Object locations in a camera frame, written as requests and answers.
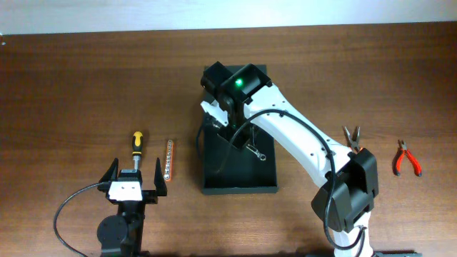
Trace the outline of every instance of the yellow screwdriver handle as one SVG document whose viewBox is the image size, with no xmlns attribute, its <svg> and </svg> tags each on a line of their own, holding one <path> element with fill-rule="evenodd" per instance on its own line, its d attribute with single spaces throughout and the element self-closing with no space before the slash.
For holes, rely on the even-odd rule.
<svg viewBox="0 0 457 257">
<path fill-rule="evenodd" d="M 140 131 L 134 133 L 134 139 L 132 140 L 131 145 L 134 149 L 132 155 L 141 156 L 141 151 L 143 150 L 143 134 Z"/>
</svg>

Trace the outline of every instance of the cable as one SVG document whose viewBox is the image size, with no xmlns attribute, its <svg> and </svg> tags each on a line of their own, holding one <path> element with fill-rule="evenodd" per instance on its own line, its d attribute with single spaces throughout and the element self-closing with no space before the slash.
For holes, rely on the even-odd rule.
<svg viewBox="0 0 457 257">
<path fill-rule="evenodd" d="M 259 111 L 258 113 L 254 114 L 253 116 L 251 116 L 248 119 L 246 119 L 246 121 L 244 121 L 244 123 L 236 130 L 236 132 L 233 134 L 233 136 L 231 137 L 230 141 L 228 142 L 226 155 L 225 155 L 225 157 L 224 157 L 224 159 L 223 159 L 223 161 L 221 163 L 221 166 L 219 167 L 217 173 L 222 171 L 225 168 L 226 162 L 229 159 L 229 154 L 230 154 L 232 145 L 233 145 L 236 137 L 243 131 L 243 129 L 246 128 L 246 126 L 248 126 L 251 123 L 252 120 L 254 120 L 255 118 L 259 117 L 260 115 L 274 114 L 274 113 L 279 114 L 281 117 L 282 116 L 287 116 L 290 119 L 293 119 L 297 123 L 299 123 L 302 126 L 304 126 L 306 129 L 308 129 L 322 143 L 323 147 L 325 148 L 325 150 L 327 152 L 326 157 L 329 159 L 330 167 L 331 167 L 331 187 L 330 187 L 330 191 L 328 192 L 327 201 L 326 201 L 326 208 L 325 208 L 325 211 L 324 211 L 323 231 L 326 234 L 328 242 L 334 248 L 336 248 L 338 250 L 343 250 L 343 251 L 350 250 L 350 249 L 354 248 L 359 242 L 361 242 L 361 245 L 359 246 L 359 248 L 357 250 L 357 254 L 356 254 L 356 257 L 360 256 L 360 254 L 362 252 L 363 242 L 365 241 L 365 230 L 366 230 L 366 227 L 359 226 L 360 232 L 358 232 L 356 241 L 354 243 L 352 243 L 350 246 L 339 246 L 339 245 L 337 245 L 335 243 L 335 241 L 333 241 L 333 239 L 331 238 L 330 233 L 328 232 L 328 212 L 330 211 L 331 200 L 332 200 L 333 192 L 334 192 L 335 186 L 336 186 L 335 160 L 333 159 L 333 154 L 332 154 L 332 151 L 331 151 L 330 147 L 328 146 L 327 142 L 322 138 L 322 136 L 314 128 L 309 126 L 306 122 L 302 121 L 297 116 L 294 116 L 293 114 L 290 114 L 287 111 L 282 111 L 282 110 L 278 110 L 278 109 L 265 109 L 263 111 Z"/>
<path fill-rule="evenodd" d="M 77 253 L 79 254 L 80 256 L 83 256 L 83 257 L 88 257 L 87 255 L 85 255 L 84 253 L 76 250 L 75 248 L 71 247 L 67 242 L 65 242 L 65 240 L 60 236 L 59 232 L 57 231 L 57 218 L 59 217 L 59 214 L 60 212 L 62 211 L 62 209 L 64 208 L 64 206 L 75 196 L 79 195 L 80 193 L 84 192 L 84 191 L 87 191 L 91 188 L 94 188 L 96 186 L 101 186 L 103 184 L 105 184 L 106 182 L 102 182 L 102 183 L 95 183 L 95 184 L 92 184 L 90 186 L 86 186 L 85 188 L 82 188 L 82 189 L 79 189 L 78 191 L 76 191 L 75 193 L 73 193 L 71 196 L 69 196 L 60 206 L 59 208 L 57 209 L 56 211 L 56 214 L 54 215 L 54 233 L 56 234 L 56 237 L 57 239 L 65 246 L 67 247 L 68 249 L 70 249 L 71 251 L 73 251 L 74 253 Z"/>
</svg>

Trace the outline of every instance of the pliers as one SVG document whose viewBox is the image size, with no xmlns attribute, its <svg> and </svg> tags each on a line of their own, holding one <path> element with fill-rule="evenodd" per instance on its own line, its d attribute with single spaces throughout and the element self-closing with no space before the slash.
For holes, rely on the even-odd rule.
<svg viewBox="0 0 457 257">
<path fill-rule="evenodd" d="M 358 140 L 360 139 L 360 127 L 357 126 L 354 130 L 354 133 L 351 134 L 348 131 L 348 128 L 343 126 L 344 136 L 346 137 L 346 141 L 348 142 L 348 146 L 351 147 L 352 151 L 358 153 L 361 150 L 361 147 L 358 144 Z"/>
<path fill-rule="evenodd" d="M 393 173 L 397 176 L 400 176 L 401 161 L 403 160 L 403 157 L 405 157 L 406 155 L 408 160 L 413 164 L 414 174 L 416 176 L 422 176 L 422 167 L 416 159 L 416 157 L 414 157 L 413 154 L 408 150 L 405 141 L 398 140 L 398 145 L 400 147 L 398 147 L 397 154 L 395 155 L 395 159 L 393 160 Z"/>
</svg>

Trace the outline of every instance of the robotic arm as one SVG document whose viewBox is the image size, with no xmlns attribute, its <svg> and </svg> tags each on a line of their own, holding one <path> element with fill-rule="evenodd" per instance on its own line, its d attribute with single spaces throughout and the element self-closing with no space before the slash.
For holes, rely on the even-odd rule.
<svg viewBox="0 0 457 257">
<path fill-rule="evenodd" d="M 357 227 L 363 226 L 366 228 L 366 238 L 360 256 L 373 255 L 368 239 L 368 220 L 373 199 L 378 194 L 378 175 L 373 154 L 366 149 L 354 154 L 350 148 L 329 138 L 301 115 L 270 78 L 252 64 L 232 74 L 217 62 L 205 70 L 201 85 L 215 98 L 213 103 L 204 101 L 201 105 L 222 125 L 223 135 L 233 136 L 246 119 L 268 109 L 292 114 L 313 128 L 330 148 L 337 173 L 335 193 L 328 213 L 328 226 L 333 230 L 335 243 L 339 246 L 351 245 L 359 234 Z M 328 179 L 331 164 L 323 144 L 304 126 L 277 112 L 262 114 L 252 119 L 251 123 L 275 138 L 309 173 L 320 188 L 311 206 L 324 220 L 325 203 L 331 187 Z M 243 143 L 235 147 L 246 147 L 251 135 L 249 131 L 248 128 L 242 131 Z M 336 249 L 335 256 L 355 256 L 359 246 L 360 243 L 352 249 Z"/>
</svg>

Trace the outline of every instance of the green led light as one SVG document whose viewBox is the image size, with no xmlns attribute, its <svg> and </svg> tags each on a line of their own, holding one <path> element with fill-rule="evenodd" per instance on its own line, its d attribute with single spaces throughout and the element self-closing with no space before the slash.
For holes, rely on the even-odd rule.
<svg viewBox="0 0 457 257">
<path fill-rule="evenodd" d="M 242 79 L 237 79 L 235 80 L 236 86 L 243 86 L 243 80 Z"/>
</svg>

